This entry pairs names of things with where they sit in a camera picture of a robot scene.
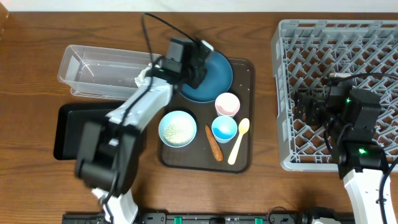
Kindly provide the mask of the pink cup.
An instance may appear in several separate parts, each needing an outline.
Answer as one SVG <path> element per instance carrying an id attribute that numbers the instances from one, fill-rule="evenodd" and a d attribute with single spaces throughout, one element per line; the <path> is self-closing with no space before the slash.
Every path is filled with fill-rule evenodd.
<path id="1" fill-rule="evenodd" d="M 222 93 L 215 100 L 215 109 L 218 116 L 233 118 L 240 109 L 239 98 L 232 93 Z"/>

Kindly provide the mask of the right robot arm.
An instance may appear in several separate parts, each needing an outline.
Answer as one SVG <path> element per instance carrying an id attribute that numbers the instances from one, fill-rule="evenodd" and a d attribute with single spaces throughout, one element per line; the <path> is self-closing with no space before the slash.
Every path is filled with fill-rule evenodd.
<path id="1" fill-rule="evenodd" d="M 396 223 L 385 150 L 374 142 L 381 112 L 376 93 L 353 88 L 327 98 L 295 94 L 295 118 L 322 126 L 323 137 L 352 204 L 356 223 Z"/>

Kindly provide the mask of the white tissue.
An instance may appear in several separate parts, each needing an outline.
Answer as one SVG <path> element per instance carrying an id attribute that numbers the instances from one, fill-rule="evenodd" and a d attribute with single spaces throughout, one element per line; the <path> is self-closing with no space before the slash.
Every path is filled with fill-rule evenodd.
<path id="1" fill-rule="evenodd" d="M 147 84 L 148 84 L 149 82 L 147 81 L 146 75 L 147 75 L 147 72 L 150 71 L 151 69 L 152 69 L 152 64 L 150 63 L 150 64 L 148 64 L 148 66 L 147 66 L 145 69 L 143 69 L 143 70 L 140 72 L 140 74 L 138 74 L 138 76 L 134 79 L 134 82 L 135 82 L 137 88 L 140 88 L 140 87 L 142 87 L 142 86 L 147 86 Z"/>

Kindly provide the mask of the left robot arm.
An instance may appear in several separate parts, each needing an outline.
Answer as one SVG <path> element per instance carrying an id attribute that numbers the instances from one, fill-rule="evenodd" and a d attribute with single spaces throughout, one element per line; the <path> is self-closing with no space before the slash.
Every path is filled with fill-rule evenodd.
<path id="1" fill-rule="evenodd" d="M 173 93 L 187 84 L 198 88 L 214 48 L 208 42 L 169 45 L 167 55 L 151 60 L 138 90 L 103 119 L 83 127 L 75 176 L 92 189 L 109 223 L 133 223 L 138 214 L 131 186 L 136 178 L 141 134 Z"/>

